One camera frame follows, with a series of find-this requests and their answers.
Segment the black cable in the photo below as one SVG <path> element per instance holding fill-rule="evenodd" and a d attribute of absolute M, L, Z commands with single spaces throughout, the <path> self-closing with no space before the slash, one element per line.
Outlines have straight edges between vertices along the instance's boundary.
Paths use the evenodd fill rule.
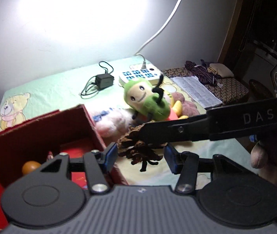
<path fill-rule="evenodd" d="M 106 68 L 106 67 L 100 65 L 102 62 L 106 63 L 107 65 L 109 65 L 109 66 L 112 68 L 112 71 L 109 72 L 109 74 L 113 73 L 113 67 L 112 67 L 108 62 L 106 62 L 106 61 L 100 61 L 98 64 L 99 64 L 99 66 L 100 66 L 101 68 L 103 68 L 103 69 L 105 70 L 105 73 L 108 73 L 108 68 Z"/>
<path fill-rule="evenodd" d="M 81 98 L 82 98 L 82 96 L 89 96 L 89 95 L 92 95 L 92 94 L 94 94 L 94 93 L 98 93 L 98 92 L 99 92 L 99 90 L 98 90 L 98 88 L 97 88 L 95 91 L 93 91 L 93 92 L 91 92 L 91 93 L 88 93 L 88 91 L 89 91 L 91 88 L 93 88 L 94 86 L 97 86 L 97 85 L 95 84 L 95 82 L 91 82 L 91 80 L 92 80 L 93 78 L 95 78 L 95 77 L 96 77 L 96 76 L 92 76 L 92 77 L 88 80 L 88 82 L 86 83 L 85 87 L 83 88 L 83 90 L 82 90 L 81 93 L 80 93 Z"/>

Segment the black circular cover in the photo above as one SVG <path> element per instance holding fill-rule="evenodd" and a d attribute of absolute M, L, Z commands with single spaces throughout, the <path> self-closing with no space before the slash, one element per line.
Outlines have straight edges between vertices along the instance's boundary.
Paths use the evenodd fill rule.
<path fill-rule="evenodd" d="M 208 216 L 226 224 L 256 227 L 277 217 L 277 188 L 250 174 L 218 177 L 199 192 Z"/>
<path fill-rule="evenodd" d="M 8 220 L 22 227 L 53 226 L 70 219 L 85 203 L 83 190 L 66 179 L 20 179 L 2 195 Z"/>

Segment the orange ball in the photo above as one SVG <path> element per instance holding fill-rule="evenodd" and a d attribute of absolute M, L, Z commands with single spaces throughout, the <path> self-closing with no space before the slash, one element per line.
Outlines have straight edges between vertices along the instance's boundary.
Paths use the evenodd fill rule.
<path fill-rule="evenodd" d="M 40 163 L 35 162 L 35 161 L 28 161 L 26 162 L 23 167 L 22 167 L 22 174 L 23 175 L 27 175 L 30 172 L 33 172 L 34 170 L 36 170 L 37 168 L 39 168 L 41 166 Z"/>

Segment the green plush toy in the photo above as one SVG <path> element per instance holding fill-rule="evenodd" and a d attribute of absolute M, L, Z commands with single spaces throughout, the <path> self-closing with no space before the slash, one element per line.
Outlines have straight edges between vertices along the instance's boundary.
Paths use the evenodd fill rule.
<path fill-rule="evenodd" d="M 135 78 L 124 85 L 124 100 L 135 110 L 133 119 L 138 113 L 147 117 L 148 121 L 165 120 L 170 115 L 170 106 L 163 98 L 164 91 L 159 86 L 163 81 L 163 75 L 153 88 L 152 84 L 144 78 Z"/>

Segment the newspaper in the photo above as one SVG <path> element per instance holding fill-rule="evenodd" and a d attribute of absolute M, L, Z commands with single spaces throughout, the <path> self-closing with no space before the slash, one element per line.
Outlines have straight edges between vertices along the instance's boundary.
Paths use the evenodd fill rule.
<path fill-rule="evenodd" d="M 220 99 L 199 82 L 197 76 L 174 77 L 172 80 L 205 109 L 222 104 Z"/>

